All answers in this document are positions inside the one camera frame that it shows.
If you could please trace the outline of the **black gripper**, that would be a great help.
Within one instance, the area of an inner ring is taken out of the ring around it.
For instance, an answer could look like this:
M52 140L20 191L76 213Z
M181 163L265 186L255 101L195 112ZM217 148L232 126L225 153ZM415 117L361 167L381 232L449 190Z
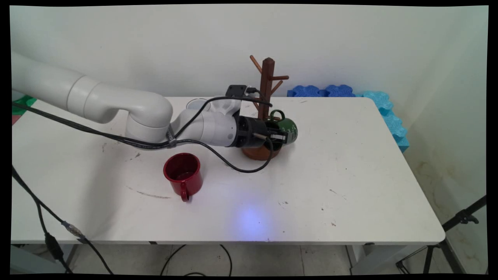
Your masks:
M238 117L235 147L256 149L265 143L267 137L273 142L288 142L289 134L281 132L276 123L265 123L261 119L246 116Z

